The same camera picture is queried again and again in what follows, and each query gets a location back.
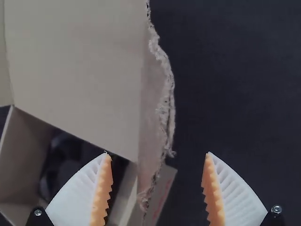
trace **black background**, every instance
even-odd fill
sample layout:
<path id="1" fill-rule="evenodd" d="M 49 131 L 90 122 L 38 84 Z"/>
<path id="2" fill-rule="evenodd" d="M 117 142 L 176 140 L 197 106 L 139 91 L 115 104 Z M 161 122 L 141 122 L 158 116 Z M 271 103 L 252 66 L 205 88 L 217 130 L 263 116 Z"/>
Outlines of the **black background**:
<path id="1" fill-rule="evenodd" d="M 159 226 L 206 226 L 201 175 L 212 151 L 287 225 L 299 224 L 301 3 L 152 0 L 175 75 L 174 186 Z"/>

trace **orange serrated gripper pad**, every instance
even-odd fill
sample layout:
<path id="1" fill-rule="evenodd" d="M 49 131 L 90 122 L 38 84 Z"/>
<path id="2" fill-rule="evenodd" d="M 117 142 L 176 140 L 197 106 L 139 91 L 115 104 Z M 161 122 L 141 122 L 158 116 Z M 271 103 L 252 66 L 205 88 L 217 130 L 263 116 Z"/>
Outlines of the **orange serrated gripper pad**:
<path id="1" fill-rule="evenodd" d="M 206 154 L 203 169 L 202 184 L 204 188 L 206 211 L 210 226 L 225 226 L 225 213 L 222 202 L 222 191 L 214 168 L 212 156 Z"/>
<path id="2" fill-rule="evenodd" d="M 105 225 L 104 218 L 107 216 L 108 200 L 111 198 L 109 193 L 113 184 L 111 161 L 111 157 L 106 155 L 95 190 L 90 226 Z"/>

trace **torn cardboard edge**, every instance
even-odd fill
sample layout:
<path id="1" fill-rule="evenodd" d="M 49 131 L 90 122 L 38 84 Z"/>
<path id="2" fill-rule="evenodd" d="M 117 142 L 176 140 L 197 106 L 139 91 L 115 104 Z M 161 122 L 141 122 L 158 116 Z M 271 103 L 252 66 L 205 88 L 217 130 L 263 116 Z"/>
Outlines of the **torn cardboard edge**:
<path id="1" fill-rule="evenodd" d="M 155 174 L 152 177 L 152 182 L 149 188 L 138 194 L 140 207 L 146 219 L 152 194 L 155 191 L 157 180 L 160 177 L 160 171 L 165 161 L 166 156 L 174 157 L 175 151 L 172 150 L 174 129 L 175 129 L 175 105 L 174 105 L 174 74 L 166 52 L 159 45 L 159 35 L 156 32 L 155 26 L 151 21 L 150 0 L 146 1 L 146 12 L 148 18 L 148 32 L 150 39 L 148 43 L 149 51 L 154 55 L 157 61 L 160 62 L 165 74 L 165 83 L 162 90 L 162 96 L 158 103 L 156 113 L 160 119 L 160 129 L 163 132 L 162 155 Z"/>

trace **screw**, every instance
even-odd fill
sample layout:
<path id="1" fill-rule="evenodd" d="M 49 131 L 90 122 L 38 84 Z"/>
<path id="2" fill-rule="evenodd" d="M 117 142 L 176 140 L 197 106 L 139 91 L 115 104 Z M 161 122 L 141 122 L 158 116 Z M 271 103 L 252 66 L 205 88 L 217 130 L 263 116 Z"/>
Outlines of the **screw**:
<path id="1" fill-rule="evenodd" d="M 38 217 L 38 216 L 41 216 L 41 215 L 42 215 L 42 211 L 40 211 L 40 210 L 35 210 L 35 211 L 34 211 L 34 215 L 36 215 L 37 217 Z"/>
<path id="2" fill-rule="evenodd" d="M 282 207 L 279 205 L 275 205 L 271 209 L 272 213 L 280 214 L 282 212 Z"/>

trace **cardboard corner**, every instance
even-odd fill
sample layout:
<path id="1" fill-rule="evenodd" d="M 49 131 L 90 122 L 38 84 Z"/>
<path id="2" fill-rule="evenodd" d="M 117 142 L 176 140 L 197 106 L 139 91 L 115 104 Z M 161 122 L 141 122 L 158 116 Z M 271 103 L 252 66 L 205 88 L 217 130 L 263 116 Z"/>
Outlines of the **cardboard corner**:
<path id="1" fill-rule="evenodd" d="M 0 106 L 13 104 L 6 59 L 4 33 L 4 0 L 0 0 Z"/>

